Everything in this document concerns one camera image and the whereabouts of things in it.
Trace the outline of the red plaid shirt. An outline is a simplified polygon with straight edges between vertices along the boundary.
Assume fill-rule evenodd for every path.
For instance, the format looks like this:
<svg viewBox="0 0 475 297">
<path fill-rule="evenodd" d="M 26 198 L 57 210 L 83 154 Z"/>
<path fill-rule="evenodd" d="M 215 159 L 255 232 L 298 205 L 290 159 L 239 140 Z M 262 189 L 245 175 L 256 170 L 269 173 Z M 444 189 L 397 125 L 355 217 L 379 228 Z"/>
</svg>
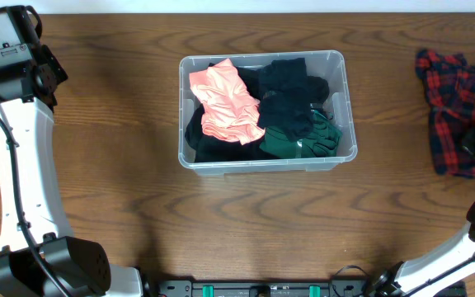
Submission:
<svg viewBox="0 0 475 297">
<path fill-rule="evenodd" d="M 416 54 L 415 73 L 430 109 L 429 141 L 435 172 L 475 179 L 475 157 L 462 145 L 465 134 L 475 128 L 475 65 L 462 54 L 422 49 Z"/>
</svg>

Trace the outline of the green cloth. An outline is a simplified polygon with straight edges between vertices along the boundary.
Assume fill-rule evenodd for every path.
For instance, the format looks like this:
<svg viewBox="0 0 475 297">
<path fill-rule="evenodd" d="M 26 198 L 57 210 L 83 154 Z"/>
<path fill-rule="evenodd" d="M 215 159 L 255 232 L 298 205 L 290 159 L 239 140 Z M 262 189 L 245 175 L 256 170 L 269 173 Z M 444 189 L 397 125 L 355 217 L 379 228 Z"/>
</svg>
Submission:
<svg viewBox="0 0 475 297">
<path fill-rule="evenodd" d="M 312 123 L 311 133 L 295 141 L 289 140 L 281 129 L 269 127 L 260 149 L 281 159 L 335 157 L 342 132 L 319 111 L 313 111 Z"/>
</svg>

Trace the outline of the black cloth with band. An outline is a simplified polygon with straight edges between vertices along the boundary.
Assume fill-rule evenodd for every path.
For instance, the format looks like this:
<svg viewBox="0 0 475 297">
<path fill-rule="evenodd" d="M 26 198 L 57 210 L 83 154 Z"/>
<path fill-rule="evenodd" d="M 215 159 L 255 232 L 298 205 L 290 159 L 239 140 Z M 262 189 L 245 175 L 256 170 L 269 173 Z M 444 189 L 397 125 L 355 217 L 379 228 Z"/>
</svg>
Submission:
<svg viewBox="0 0 475 297">
<path fill-rule="evenodd" d="M 330 94 L 328 81 L 315 76 L 308 76 L 308 92 L 311 107 L 320 108 Z"/>
</svg>

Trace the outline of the dark cloth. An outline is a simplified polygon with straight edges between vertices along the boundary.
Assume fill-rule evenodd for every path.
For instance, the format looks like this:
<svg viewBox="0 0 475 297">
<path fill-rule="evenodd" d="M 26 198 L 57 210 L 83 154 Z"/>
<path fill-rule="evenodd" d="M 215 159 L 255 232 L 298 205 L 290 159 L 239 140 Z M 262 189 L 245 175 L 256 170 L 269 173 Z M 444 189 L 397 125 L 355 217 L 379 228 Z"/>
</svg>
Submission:
<svg viewBox="0 0 475 297">
<path fill-rule="evenodd" d="M 279 59 L 258 71 L 258 126 L 280 129 L 295 142 L 313 130 L 311 92 L 304 58 Z"/>
</svg>

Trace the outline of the large black shirt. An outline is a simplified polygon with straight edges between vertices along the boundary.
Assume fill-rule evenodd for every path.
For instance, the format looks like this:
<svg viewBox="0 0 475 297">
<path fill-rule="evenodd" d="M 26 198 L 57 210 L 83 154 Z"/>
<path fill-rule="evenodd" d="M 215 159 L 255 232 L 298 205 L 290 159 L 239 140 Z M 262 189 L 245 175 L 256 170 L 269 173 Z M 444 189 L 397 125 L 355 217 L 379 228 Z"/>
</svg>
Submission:
<svg viewBox="0 0 475 297">
<path fill-rule="evenodd" d="M 185 140 L 195 150 L 197 163 L 271 160 L 275 158 L 260 149 L 265 135 L 257 141 L 242 145 L 239 142 L 229 143 L 204 134 L 201 127 L 203 114 L 204 107 L 200 103 L 185 132 Z"/>
</svg>

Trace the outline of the pink cloth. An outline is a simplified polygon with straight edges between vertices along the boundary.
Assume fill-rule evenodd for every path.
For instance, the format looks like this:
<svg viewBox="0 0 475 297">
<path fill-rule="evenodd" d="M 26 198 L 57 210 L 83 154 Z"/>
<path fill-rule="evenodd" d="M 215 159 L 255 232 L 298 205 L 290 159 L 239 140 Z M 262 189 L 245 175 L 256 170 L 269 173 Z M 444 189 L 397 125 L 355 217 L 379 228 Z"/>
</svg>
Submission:
<svg viewBox="0 0 475 297">
<path fill-rule="evenodd" d="M 260 102 L 247 90 L 230 59 L 189 74 L 190 89 L 204 107 L 202 132 L 229 143 L 249 144 L 262 138 Z"/>
</svg>

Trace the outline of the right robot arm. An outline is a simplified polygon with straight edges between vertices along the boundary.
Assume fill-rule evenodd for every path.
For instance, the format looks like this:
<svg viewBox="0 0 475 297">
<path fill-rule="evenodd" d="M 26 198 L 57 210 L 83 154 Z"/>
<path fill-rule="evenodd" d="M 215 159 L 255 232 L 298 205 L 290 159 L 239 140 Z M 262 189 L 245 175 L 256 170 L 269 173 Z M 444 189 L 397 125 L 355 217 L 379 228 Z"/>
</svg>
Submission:
<svg viewBox="0 0 475 297">
<path fill-rule="evenodd" d="M 366 286 L 365 296 L 434 296 L 475 273 L 475 201 L 467 223 L 422 257 L 399 262 Z"/>
</svg>

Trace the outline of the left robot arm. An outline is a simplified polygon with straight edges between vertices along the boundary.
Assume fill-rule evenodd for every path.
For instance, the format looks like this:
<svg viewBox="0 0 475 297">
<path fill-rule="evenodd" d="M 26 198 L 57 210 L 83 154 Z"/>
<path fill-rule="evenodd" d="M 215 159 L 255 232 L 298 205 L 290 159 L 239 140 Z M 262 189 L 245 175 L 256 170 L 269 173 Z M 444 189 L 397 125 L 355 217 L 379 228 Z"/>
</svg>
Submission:
<svg viewBox="0 0 475 297">
<path fill-rule="evenodd" d="M 75 238 L 63 209 L 52 136 L 68 76 L 42 30 L 33 7 L 0 7 L 0 295 L 142 296 L 139 270 Z"/>
</svg>

